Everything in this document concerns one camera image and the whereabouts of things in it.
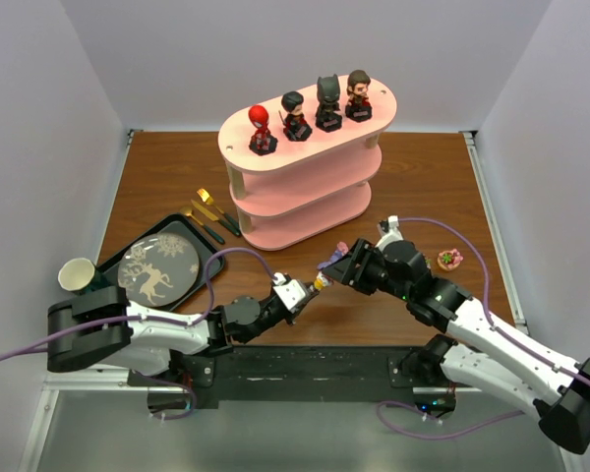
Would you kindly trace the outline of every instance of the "gold knife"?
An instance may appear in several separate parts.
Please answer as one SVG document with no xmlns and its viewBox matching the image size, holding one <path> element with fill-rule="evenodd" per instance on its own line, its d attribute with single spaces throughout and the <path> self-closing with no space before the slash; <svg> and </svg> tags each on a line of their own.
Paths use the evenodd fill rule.
<svg viewBox="0 0 590 472">
<path fill-rule="evenodd" d="M 238 228 L 235 228 L 228 221 L 225 221 L 223 219 L 220 219 L 218 216 L 216 216 L 214 213 L 212 213 L 205 206 L 201 205 L 199 202 L 195 202 L 194 200 L 190 200 L 190 203 L 193 204 L 193 207 L 195 207 L 198 211 L 200 211 L 205 216 L 207 216 L 207 219 L 209 219 L 211 221 L 217 221 L 218 223 L 220 223 L 220 225 L 223 228 L 227 229 L 227 231 L 229 231 L 230 233 L 232 233 L 235 236 L 240 236 L 241 235 L 241 233 L 238 230 Z"/>
</svg>

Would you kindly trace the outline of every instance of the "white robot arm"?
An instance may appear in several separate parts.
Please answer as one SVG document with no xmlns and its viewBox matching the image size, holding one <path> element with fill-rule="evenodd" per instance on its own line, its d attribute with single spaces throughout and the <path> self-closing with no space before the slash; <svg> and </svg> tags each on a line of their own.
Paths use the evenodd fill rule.
<svg viewBox="0 0 590 472">
<path fill-rule="evenodd" d="M 205 315 L 178 315 L 143 307 L 117 287 L 98 290 L 48 309 L 48 333 L 114 316 L 121 323 L 76 330 L 48 344 L 48 370 L 62 373 L 94 364 L 123 367 L 155 376 L 169 369 L 171 351 L 215 356 L 232 350 L 231 341 L 248 342 L 281 321 L 293 324 L 319 292 L 277 272 L 270 294 L 257 301 L 241 297 Z"/>
<path fill-rule="evenodd" d="M 583 453 L 590 443 L 590 359 L 579 363 L 540 344 L 463 288 L 432 275 L 399 222 L 397 216 L 381 221 L 376 245 L 359 239 L 324 276 L 368 295 L 387 292 L 405 301 L 419 322 L 477 349 L 438 335 L 411 362 L 418 371 L 433 369 L 500 398 L 537 420 L 558 445 Z"/>
</svg>

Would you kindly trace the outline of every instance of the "red figurine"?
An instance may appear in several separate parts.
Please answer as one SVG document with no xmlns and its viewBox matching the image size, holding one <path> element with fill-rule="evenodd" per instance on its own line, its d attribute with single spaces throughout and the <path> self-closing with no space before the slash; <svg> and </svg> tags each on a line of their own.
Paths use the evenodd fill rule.
<svg viewBox="0 0 590 472">
<path fill-rule="evenodd" d="M 254 105 L 249 109 L 249 119 L 256 127 L 256 132 L 249 142 L 249 149 L 257 155 L 275 152 L 277 138 L 268 130 L 268 112 L 262 105 Z"/>
</svg>

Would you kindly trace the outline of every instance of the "paper cup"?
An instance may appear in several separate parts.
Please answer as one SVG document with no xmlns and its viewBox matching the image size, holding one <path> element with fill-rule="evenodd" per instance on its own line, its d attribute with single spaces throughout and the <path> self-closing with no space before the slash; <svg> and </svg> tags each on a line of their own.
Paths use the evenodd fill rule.
<svg viewBox="0 0 590 472">
<path fill-rule="evenodd" d="M 105 276 L 96 270 L 93 262 L 86 258 L 71 259 L 63 264 L 57 280 L 61 288 L 77 295 L 111 285 Z"/>
</svg>

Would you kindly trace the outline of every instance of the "wooden table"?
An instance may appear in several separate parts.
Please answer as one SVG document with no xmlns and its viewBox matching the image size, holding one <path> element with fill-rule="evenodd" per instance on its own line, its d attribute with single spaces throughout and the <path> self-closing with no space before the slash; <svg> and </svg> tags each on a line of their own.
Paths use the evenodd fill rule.
<svg viewBox="0 0 590 472">
<path fill-rule="evenodd" d="M 99 261 L 108 259 L 166 215 L 177 212 L 197 189 L 205 187 L 216 202 L 235 214 L 229 179 L 216 144 L 217 133 L 137 133 L 122 175 Z M 490 269 L 490 308 L 513 323 L 492 237 L 483 211 L 465 141 L 460 134 L 381 135 L 383 165 L 371 181 L 373 197 L 355 220 L 278 252 L 265 252 L 274 271 L 312 280 L 338 241 L 351 245 L 363 237 L 378 241 L 378 221 L 389 215 L 424 216 L 445 222 L 479 249 Z M 242 238 L 211 224 L 224 247 L 249 247 Z M 465 261 L 446 276 L 481 296 L 483 272 L 467 247 L 434 225 L 407 223 L 402 234 L 427 257 L 458 248 Z M 214 281 L 216 304 L 240 295 L 264 298 L 269 281 L 260 264 L 247 255 L 228 255 L 226 269 Z M 202 291 L 178 313 L 199 313 L 207 306 Z M 417 323 L 403 303 L 383 293 L 371 297 L 334 285 L 315 299 L 297 324 L 279 324 L 256 344 L 404 344 L 427 342 L 437 331 Z"/>
</svg>

